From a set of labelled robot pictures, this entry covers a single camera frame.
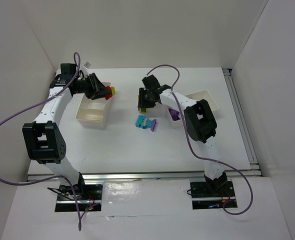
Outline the long green lego brick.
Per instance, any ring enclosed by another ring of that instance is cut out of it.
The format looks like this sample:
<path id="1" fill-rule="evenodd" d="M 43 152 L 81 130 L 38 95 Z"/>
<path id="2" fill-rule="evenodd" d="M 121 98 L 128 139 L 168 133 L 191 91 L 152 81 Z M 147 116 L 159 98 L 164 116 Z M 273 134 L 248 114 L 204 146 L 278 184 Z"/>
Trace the long green lego brick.
<path id="1" fill-rule="evenodd" d="M 147 104 L 147 101 L 145 99 L 144 96 L 138 96 L 138 111 L 140 113 L 146 113 L 147 112 L 147 108 L 146 108 L 146 104 Z"/>

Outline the teal character lego figure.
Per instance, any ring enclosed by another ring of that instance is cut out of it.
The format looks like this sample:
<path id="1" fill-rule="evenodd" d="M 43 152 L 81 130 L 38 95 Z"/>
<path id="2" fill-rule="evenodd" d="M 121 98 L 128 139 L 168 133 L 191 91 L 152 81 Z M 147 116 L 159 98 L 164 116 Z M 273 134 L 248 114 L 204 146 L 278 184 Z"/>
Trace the teal character lego figure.
<path id="1" fill-rule="evenodd" d="M 135 122 L 135 126 L 141 129 L 150 129 L 152 127 L 152 121 L 148 117 L 140 114 Z"/>

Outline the purple curved lego base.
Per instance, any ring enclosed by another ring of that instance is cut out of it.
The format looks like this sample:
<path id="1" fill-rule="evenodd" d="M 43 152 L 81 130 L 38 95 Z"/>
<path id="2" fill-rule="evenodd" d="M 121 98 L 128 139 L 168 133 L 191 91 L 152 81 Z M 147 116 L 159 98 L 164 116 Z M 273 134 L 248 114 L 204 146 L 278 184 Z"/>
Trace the purple curved lego base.
<path id="1" fill-rule="evenodd" d="M 153 132 L 155 130 L 155 127 L 157 125 L 157 120 L 156 119 L 153 119 L 151 121 L 151 125 L 150 125 L 150 130 Z"/>

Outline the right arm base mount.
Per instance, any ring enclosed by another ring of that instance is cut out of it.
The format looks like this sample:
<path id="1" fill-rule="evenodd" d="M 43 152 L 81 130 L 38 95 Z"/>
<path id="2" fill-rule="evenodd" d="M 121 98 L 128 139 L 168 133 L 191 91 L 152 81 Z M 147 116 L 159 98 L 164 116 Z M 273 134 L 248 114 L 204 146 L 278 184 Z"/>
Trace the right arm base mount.
<path id="1" fill-rule="evenodd" d="M 191 197 L 193 210 L 222 209 L 224 204 L 227 209 L 238 206 L 231 180 L 217 191 L 212 191 L 204 178 L 192 178 L 186 194 Z"/>

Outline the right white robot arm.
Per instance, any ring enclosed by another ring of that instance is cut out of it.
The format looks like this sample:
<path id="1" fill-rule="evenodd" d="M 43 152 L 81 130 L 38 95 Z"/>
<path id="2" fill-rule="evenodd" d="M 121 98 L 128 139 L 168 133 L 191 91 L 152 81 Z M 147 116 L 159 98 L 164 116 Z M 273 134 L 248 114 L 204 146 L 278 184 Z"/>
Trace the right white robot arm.
<path id="1" fill-rule="evenodd" d="M 138 108 L 148 109 L 156 103 L 180 112 L 187 136 L 199 147 L 204 159 L 206 187 L 212 193 L 227 183 L 227 175 L 219 164 L 219 154 L 215 146 L 217 122 L 207 100 L 195 100 L 172 90 L 169 85 L 160 85 L 154 75 L 142 79 L 144 87 L 138 91 Z"/>

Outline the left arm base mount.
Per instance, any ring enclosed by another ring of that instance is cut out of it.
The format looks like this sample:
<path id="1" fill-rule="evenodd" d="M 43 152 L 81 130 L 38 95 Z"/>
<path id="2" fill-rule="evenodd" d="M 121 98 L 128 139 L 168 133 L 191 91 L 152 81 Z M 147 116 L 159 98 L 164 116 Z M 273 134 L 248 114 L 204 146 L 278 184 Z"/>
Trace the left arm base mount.
<path id="1" fill-rule="evenodd" d="M 70 188 L 60 185 L 58 188 L 48 187 L 56 195 L 56 213 L 76 212 L 74 195 Z M 83 186 L 81 192 L 75 186 L 76 199 L 80 212 L 100 212 L 102 210 L 103 183 L 90 183 Z"/>

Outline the red yellow green lego pile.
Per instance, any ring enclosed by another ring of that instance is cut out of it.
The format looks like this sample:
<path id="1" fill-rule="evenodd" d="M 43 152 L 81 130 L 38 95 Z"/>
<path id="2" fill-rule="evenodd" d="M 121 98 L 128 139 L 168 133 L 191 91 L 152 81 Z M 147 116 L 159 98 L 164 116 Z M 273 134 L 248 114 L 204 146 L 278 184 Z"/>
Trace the red yellow green lego pile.
<path id="1" fill-rule="evenodd" d="M 111 99 L 116 94 L 115 88 L 113 86 L 106 86 L 106 94 L 105 94 L 105 100 Z"/>

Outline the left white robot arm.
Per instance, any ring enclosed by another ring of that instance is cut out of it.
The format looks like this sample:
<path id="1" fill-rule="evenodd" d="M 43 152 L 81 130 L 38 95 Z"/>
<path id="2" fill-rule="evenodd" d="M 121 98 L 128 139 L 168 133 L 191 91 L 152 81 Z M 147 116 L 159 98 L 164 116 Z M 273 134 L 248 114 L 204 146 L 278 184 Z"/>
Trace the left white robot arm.
<path id="1" fill-rule="evenodd" d="M 62 63 L 60 74 L 49 86 L 48 101 L 33 122 L 23 125 L 22 133 L 31 160 L 62 176 L 60 186 L 63 189 L 74 186 L 81 191 L 84 178 L 68 161 L 67 145 L 59 129 L 63 113 L 76 94 L 84 94 L 91 101 L 109 100 L 115 90 L 101 82 L 95 73 L 88 73 L 86 65 Z"/>

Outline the purple printed lego brick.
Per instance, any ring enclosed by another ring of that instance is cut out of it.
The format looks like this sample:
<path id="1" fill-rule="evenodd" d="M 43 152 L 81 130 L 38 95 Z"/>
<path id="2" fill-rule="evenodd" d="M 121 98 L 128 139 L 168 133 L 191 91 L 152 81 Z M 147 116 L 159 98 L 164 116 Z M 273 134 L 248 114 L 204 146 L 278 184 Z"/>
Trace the purple printed lego brick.
<path id="1" fill-rule="evenodd" d="M 171 116 L 172 121 L 176 122 L 176 121 L 180 120 L 180 112 L 179 111 L 177 111 L 175 109 L 172 109 L 172 108 L 169 108 L 168 112 L 169 112 L 169 114 Z"/>

